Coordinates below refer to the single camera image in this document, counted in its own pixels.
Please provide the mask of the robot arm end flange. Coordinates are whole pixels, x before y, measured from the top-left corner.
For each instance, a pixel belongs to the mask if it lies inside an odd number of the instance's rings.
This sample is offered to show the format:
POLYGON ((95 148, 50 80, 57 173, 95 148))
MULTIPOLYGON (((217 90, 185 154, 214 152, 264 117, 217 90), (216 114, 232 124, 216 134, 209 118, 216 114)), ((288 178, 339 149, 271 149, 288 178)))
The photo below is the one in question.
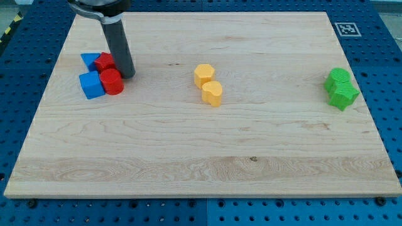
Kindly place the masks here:
POLYGON ((101 24, 120 21, 123 12, 131 7, 131 0, 68 0, 67 3, 77 15, 101 24))

